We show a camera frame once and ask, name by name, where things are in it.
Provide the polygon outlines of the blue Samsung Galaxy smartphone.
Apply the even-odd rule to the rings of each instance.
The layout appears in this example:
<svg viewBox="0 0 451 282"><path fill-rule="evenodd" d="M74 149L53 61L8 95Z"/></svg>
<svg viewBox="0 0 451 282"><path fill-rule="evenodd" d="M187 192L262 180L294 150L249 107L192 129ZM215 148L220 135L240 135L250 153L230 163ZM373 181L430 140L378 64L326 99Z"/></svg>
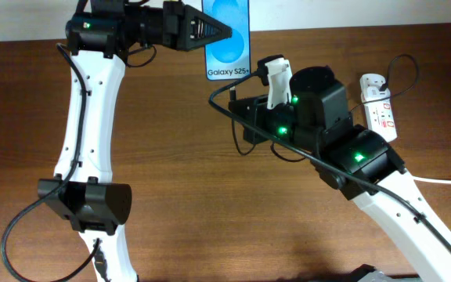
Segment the blue Samsung Galaxy smartphone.
<svg viewBox="0 0 451 282"><path fill-rule="evenodd" d="M209 81L235 80L251 72L248 0L202 0L203 12L232 29L232 36L205 47Z"/></svg>

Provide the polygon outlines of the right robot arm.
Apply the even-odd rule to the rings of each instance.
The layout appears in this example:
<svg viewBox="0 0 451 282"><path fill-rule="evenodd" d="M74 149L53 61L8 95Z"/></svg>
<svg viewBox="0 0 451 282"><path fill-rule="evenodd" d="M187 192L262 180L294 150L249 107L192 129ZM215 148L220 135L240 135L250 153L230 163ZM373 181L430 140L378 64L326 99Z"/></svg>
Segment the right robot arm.
<svg viewBox="0 0 451 282"><path fill-rule="evenodd" d="M329 67L287 81L279 102L267 95L229 102L228 113L256 144L272 140L307 157L319 177L367 214L424 281L451 281L451 231L382 136L354 124L345 87Z"/></svg>

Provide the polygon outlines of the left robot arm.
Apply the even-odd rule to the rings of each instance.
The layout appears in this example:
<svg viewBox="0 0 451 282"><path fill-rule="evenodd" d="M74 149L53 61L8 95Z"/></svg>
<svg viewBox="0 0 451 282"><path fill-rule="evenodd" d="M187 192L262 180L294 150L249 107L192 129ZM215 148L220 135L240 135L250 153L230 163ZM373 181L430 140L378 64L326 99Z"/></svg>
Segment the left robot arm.
<svg viewBox="0 0 451 282"><path fill-rule="evenodd" d="M125 238L132 190L115 183L111 140L117 94L131 55L164 47L191 51L230 38L232 29L180 1L81 1L61 47L71 68L66 134L51 179L38 196L77 231L99 281L136 281Z"/></svg>

